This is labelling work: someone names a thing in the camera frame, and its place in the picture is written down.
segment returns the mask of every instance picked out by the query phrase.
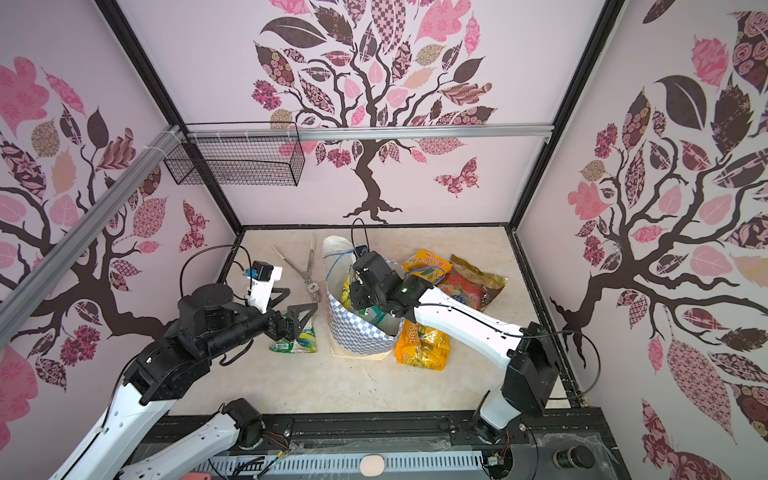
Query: black cable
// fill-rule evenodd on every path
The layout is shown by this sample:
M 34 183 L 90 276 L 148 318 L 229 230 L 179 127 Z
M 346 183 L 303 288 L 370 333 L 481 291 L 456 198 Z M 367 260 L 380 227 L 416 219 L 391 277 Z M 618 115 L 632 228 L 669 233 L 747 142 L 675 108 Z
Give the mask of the black cable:
M 592 382 L 592 385 L 590 385 L 588 389 L 584 390 L 579 395 L 567 396 L 567 397 L 550 397 L 549 399 L 550 400 L 572 400 L 572 399 L 578 399 L 578 398 L 580 398 L 582 396 L 587 395 L 598 384 L 598 380 L 600 379 L 600 373 L 602 372 L 602 369 L 603 369 L 603 364 L 602 364 L 602 361 L 600 359 L 600 352 L 598 351 L 598 348 L 594 344 L 592 339 L 589 338 L 588 336 L 584 335 L 582 332 L 577 332 L 575 330 L 558 330 L 557 332 L 545 333 L 543 335 L 516 335 L 514 333 L 507 333 L 507 332 L 501 331 L 500 329 L 495 328 L 493 325 L 488 325 L 486 322 L 483 322 L 478 317 L 472 315 L 469 312 L 465 312 L 464 310 L 462 310 L 460 308 L 456 308 L 453 305 L 445 305 L 444 303 L 420 303 L 418 306 L 415 306 L 414 309 L 419 308 L 420 306 L 442 306 L 442 307 L 450 309 L 450 310 L 456 310 L 457 312 L 464 313 L 466 316 L 468 316 L 469 318 L 473 319 L 474 321 L 482 323 L 483 325 L 487 326 L 489 329 L 491 329 L 491 330 L 493 330 L 493 331 L 495 331 L 497 333 L 501 333 L 502 335 L 511 336 L 513 338 L 518 338 L 518 339 L 542 339 L 542 338 L 545 338 L 545 337 L 548 337 L 548 336 L 556 336 L 556 335 L 561 334 L 561 333 L 573 333 L 573 334 L 581 335 L 583 338 L 585 338 L 589 342 L 590 345 L 592 345 L 592 349 L 594 350 L 594 354 L 598 358 L 598 373 L 594 376 L 594 381 Z
M 217 248 L 224 248 L 224 247 L 231 247 L 233 249 L 234 248 L 242 248 L 243 250 L 245 250 L 245 254 L 248 256 L 248 265 L 253 265 L 253 262 L 250 261 L 250 252 L 248 251 L 248 249 L 246 247 L 243 247 L 242 245 L 235 245 L 234 243 L 229 243 L 229 244 L 226 244 L 226 245 L 216 245 L 215 247 L 208 247 L 205 250 L 201 250 L 201 251 L 195 253 L 192 257 L 187 258 L 187 261 L 184 262 L 184 265 L 181 267 L 181 272 L 179 273 L 179 293 L 181 294 L 182 297 L 184 296 L 184 269 L 187 268 L 187 265 L 189 264 L 189 262 L 192 261 L 192 259 L 194 257 L 197 257 L 198 255 L 200 255 L 202 253 L 210 252 L 211 250 L 215 250 Z

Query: patterned leaf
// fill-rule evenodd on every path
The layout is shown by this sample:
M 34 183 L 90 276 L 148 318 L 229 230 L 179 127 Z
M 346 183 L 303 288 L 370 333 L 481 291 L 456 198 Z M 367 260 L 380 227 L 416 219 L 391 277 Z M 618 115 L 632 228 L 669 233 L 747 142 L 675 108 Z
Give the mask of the patterned leaf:
M 333 103 L 324 91 L 320 90 L 315 85 L 304 81 L 303 78 L 300 78 L 299 80 L 301 81 L 301 88 L 303 88 L 306 98 L 312 105 L 318 107 L 320 110 L 327 111 L 330 114 L 334 113 Z
M 701 130 L 707 118 L 707 97 L 692 78 L 683 75 L 664 77 L 661 83 L 667 89 L 667 115 L 676 124 Z
M 654 371 L 661 370 L 661 363 L 664 361 L 664 348 L 661 346 L 661 338 L 656 335 L 648 344 L 648 359 Z
M 688 170 L 704 170 L 712 166 L 702 147 L 683 140 L 683 165 Z
M 462 145 L 466 145 L 458 138 L 419 138 L 416 142 L 424 152 L 430 155 L 447 154 Z
M 741 143 L 752 125 L 750 97 L 732 80 L 733 76 L 728 79 L 728 86 L 720 91 L 720 98 L 715 104 L 715 118 L 710 124 L 712 138 L 723 155 Z
M 742 248 L 765 248 L 768 246 L 768 215 L 756 215 L 742 223 L 726 241 Z
M 368 25 L 368 28 L 366 29 L 366 33 L 362 34 L 362 38 L 360 39 L 360 61 L 365 63 L 371 58 L 373 58 L 373 55 L 376 54 L 376 49 L 379 47 L 379 42 L 376 40 L 376 37 L 373 36 L 373 30 L 371 29 L 371 25 Z
M 686 258 L 688 258 L 688 255 L 683 255 L 681 257 L 680 255 L 668 253 L 659 259 L 659 263 L 656 265 L 656 273 L 659 275 L 669 273 L 678 268 Z
M 760 178 L 766 165 L 768 165 L 768 148 L 741 157 L 728 165 L 713 182 L 725 188 L 745 187 Z
M 581 229 L 576 233 L 576 237 L 589 237 L 589 234 L 592 233 L 592 230 L 594 230 L 597 225 L 597 220 L 589 220 L 581 226 Z
M 493 85 L 490 83 L 481 87 L 477 84 L 460 84 L 441 90 L 440 93 L 457 105 L 476 104 L 480 101 L 480 95 L 487 94 L 491 88 Z
M 680 391 L 733 437 L 725 384 L 707 358 L 692 346 L 673 339 L 667 364 Z
M 672 166 L 670 155 L 654 142 L 650 143 L 650 165 L 656 170 L 666 170 Z
M 67 391 L 67 370 L 59 362 L 38 357 L 35 362 L 35 372 L 43 382 L 60 386 L 65 392 Z
M 86 322 L 95 323 L 96 325 L 101 325 L 101 319 L 98 314 L 98 306 L 91 302 L 90 300 L 83 300 L 82 302 L 77 302 L 74 305 L 75 311 L 78 312 L 78 315 L 80 318 L 85 320 Z
M 312 48 L 326 42 L 326 38 L 311 23 L 297 17 L 280 17 L 264 25 L 261 33 L 272 31 L 296 48 Z
M 422 67 L 431 65 L 435 60 L 437 60 L 437 57 L 440 56 L 443 48 L 445 48 L 444 45 L 437 45 L 434 43 L 422 47 L 422 49 L 419 50 L 419 53 L 416 54 L 416 63 Z
M 53 126 L 53 119 L 39 124 L 32 131 L 32 148 L 38 157 L 54 157 L 58 153 L 58 131 Z
M 621 128 L 621 140 L 624 142 L 627 152 L 632 150 L 640 141 L 649 120 L 650 103 L 645 98 L 645 89 L 643 89 L 630 105 L 624 119 L 624 126 Z
M 400 45 L 397 55 L 392 60 L 392 81 L 404 78 L 409 68 L 411 68 L 411 45 L 406 40 Z
M 728 375 L 738 377 L 747 382 L 768 383 L 768 373 L 765 373 L 763 369 L 741 355 L 736 353 L 710 353 L 710 359 L 715 366 Z
M 634 159 L 627 168 L 624 176 L 624 187 L 627 189 L 627 208 L 632 208 L 640 200 L 645 188 L 645 162 L 643 162 L 643 148 L 640 147 L 634 155 Z
M 739 352 L 751 352 L 759 349 L 768 341 L 765 330 L 737 328 L 718 339 Z
M 83 144 L 83 137 L 80 135 L 80 128 L 78 122 L 74 121 L 72 114 L 69 110 L 62 105 L 64 113 L 61 114 L 61 120 L 58 121 L 58 126 L 61 129 L 62 134 L 69 139 L 70 142 L 81 147 Z
M 448 71 L 453 66 L 453 64 L 456 63 L 458 53 L 462 50 L 462 43 L 463 41 L 460 41 L 458 45 L 445 51 L 445 54 L 442 56 L 443 71 Z
M 168 197 L 147 198 L 136 210 L 133 225 L 136 237 L 152 237 L 163 226 L 166 200 L 168 200 Z
M 640 295 L 637 300 L 632 302 L 629 306 L 629 328 L 635 325 L 635 323 L 641 321 L 645 314 L 648 313 L 648 300 L 645 295 Z

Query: marble floor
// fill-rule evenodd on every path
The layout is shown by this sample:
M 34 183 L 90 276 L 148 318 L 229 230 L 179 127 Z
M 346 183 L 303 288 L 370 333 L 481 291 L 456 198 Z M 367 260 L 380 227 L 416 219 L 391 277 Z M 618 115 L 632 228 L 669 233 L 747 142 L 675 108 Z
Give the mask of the marble floor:
M 286 267 L 277 284 L 291 289 L 290 297 L 280 304 L 285 308 L 309 303 L 310 295 L 302 278 L 283 263 L 273 245 L 294 263 L 305 266 L 310 241 L 315 240 L 312 278 L 320 283 L 324 297 L 322 245 L 330 235 L 349 238 L 349 229 L 250 230 L 243 246 L 254 260 Z M 503 227 L 374 228 L 368 229 L 368 236 L 372 250 L 398 262 L 424 248 L 445 259 L 453 253 L 481 270 L 506 276 L 507 286 L 485 313 L 520 325 L 536 321 Z M 355 231 L 355 241 L 365 241 L 362 230 Z M 237 260 L 247 265 L 242 250 Z M 227 282 L 236 294 L 244 294 L 245 277 L 238 266 L 229 272 Z M 274 353 L 268 350 L 273 341 L 259 336 L 234 364 L 222 367 L 215 362 L 211 373 L 195 382 L 172 414 L 208 414 L 222 402 L 240 397 L 263 413 L 468 410 L 476 408 L 485 392 L 504 378 L 483 355 L 454 339 L 442 372 L 398 365 L 391 353 L 379 361 L 334 356 L 325 305 L 319 307 L 313 322 L 317 353 Z M 559 380 L 552 396 L 565 396 Z M 550 400 L 547 407 L 567 408 L 568 402 Z

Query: wire mesh basket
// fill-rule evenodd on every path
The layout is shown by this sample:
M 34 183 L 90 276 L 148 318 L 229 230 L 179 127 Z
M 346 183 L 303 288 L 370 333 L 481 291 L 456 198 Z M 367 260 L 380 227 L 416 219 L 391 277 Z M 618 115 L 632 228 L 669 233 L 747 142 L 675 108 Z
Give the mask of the wire mesh basket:
M 198 131 L 189 133 L 165 158 L 165 166 L 179 185 L 203 183 L 193 160 L 206 162 L 214 179 L 225 185 L 299 184 L 304 152 L 294 122 L 269 124 L 274 134 L 254 131 Z

